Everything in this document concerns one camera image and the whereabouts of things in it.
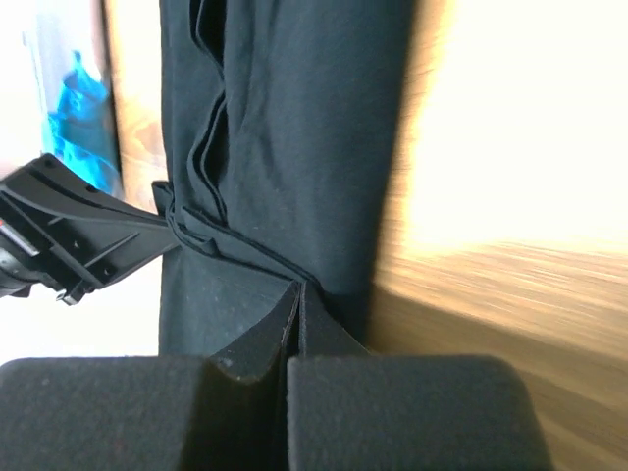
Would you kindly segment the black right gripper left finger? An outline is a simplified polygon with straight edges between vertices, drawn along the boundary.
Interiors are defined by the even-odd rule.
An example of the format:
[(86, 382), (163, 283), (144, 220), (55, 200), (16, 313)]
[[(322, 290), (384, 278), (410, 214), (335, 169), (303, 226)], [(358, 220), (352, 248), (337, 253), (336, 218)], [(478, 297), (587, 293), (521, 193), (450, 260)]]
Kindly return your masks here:
[(5, 470), (283, 470), (291, 284), (212, 356), (27, 358), (1, 369)]

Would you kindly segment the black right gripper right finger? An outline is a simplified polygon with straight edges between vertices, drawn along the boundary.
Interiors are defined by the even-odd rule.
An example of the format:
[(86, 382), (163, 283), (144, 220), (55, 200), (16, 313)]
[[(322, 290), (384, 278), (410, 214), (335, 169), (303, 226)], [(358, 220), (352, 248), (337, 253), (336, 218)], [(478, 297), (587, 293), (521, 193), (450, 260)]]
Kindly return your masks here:
[(486, 355), (370, 353), (299, 296), (298, 353), (287, 365), (292, 470), (549, 470), (527, 388)]

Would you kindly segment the black t shirt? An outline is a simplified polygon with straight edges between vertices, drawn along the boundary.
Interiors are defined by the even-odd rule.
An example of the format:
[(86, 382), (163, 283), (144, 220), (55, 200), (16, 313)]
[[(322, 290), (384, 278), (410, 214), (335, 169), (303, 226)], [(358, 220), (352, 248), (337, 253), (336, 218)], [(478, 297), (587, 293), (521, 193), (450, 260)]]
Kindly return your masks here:
[(220, 351), (295, 282), (364, 338), (414, 11), (161, 3), (161, 353)]

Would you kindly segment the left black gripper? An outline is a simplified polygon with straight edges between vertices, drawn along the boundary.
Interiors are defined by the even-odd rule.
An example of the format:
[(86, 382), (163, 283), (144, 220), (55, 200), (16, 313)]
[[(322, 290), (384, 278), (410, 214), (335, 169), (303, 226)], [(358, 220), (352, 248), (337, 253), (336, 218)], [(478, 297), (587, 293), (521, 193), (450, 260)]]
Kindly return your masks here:
[[(70, 199), (71, 213), (54, 215), (33, 203), (38, 184), (51, 193), (47, 203)], [(44, 285), (58, 300), (76, 305), (177, 245), (162, 217), (98, 191), (50, 153), (1, 180), (3, 297), (27, 298), (33, 286)], [(71, 256), (89, 277), (87, 284)]]

